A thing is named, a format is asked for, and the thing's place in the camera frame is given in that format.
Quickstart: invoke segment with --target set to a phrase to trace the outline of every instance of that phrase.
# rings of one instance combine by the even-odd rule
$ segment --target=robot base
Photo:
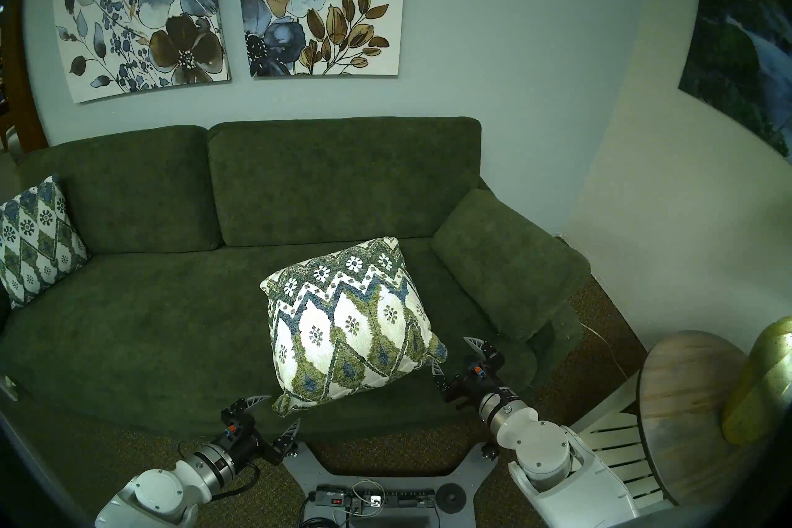
[[[329,473],[324,466],[319,464],[319,460],[311,453],[305,443],[296,443],[289,454],[283,459],[283,465],[289,473],[296,479],[303,489],[305,496],[309,492],[315,492],[319,485],[337,485],[341,487],[352,487],[362,479],[376,481],[386,491],[413,492],[420,490],[434,490],[437,494],[437,506],[434,508],[397,508],[382,507],[373,518],[350,516],[350,526],[424,526],[425,528],[437,528],[438,519],[443,527],[454,526],[454,528],[475,528],[476,516],[473,508],[473,497],[484,480],[492,473],[497,464],[497,457],[489,459],[492,454],[482,452],[485,443],[478,443],[471,449],[462,463],[453,471],[443,477],[353,477],[347,475],[334,475]],[[440,500],[442,492],[440,487],[446,484],[456,484],[464,491],[464,503],[461,509],[454,513],[443,511],[441,507],[452,508],[454,504],[444,504]],[[359,489],[372,489],[371,484],[361,484]],[[458,503],[458,498],[454,497],[454,502]],[[335,521],[343,525],[346,516],[343,510],[335,509]],[[365,514],[371,513],[371,509],[364,511]],[[333,518],[332,507],[321,507],[309,503],[305,507],[305,518],[323,517]]]

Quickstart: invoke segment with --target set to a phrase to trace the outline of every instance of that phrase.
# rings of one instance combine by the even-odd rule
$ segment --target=landscape painting
[[[777,0],[699,0],[679,88],[792,163],[792,25]]]

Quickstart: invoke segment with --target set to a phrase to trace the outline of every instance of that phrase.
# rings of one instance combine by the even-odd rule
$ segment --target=wooden door frame
[[[49,146],[41,126],[36,102],[30,88],[28,64],[24,57],[22,0],[9,0],[0,13],[2,29],[3,80],[9,110],[0,117],[0,140],[8,150],[6,131],[13,126],[23,153]]]

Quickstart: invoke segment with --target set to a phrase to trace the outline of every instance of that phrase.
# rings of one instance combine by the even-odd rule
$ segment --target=power strip
[[[381,490],[360,487],[356,487],[355,492],[350,487],[335,485],[319,485],[316,488],[314,504],[318,507],[337,507],[355,513],[357,506],[355,503],[362,504],[363,508],[370,507],[372,509],[379,507],[392,509],[433,508],[435,506],[435,491],[431,489],[386,490],[383,495]]]

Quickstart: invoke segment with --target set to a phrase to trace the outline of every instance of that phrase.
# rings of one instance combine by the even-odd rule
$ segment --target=white wall
[[[749,351],[792,314],[792,166],[679,91],[698,0],[646,0],[611,122],[564,232],[650,348],[683,329]]]

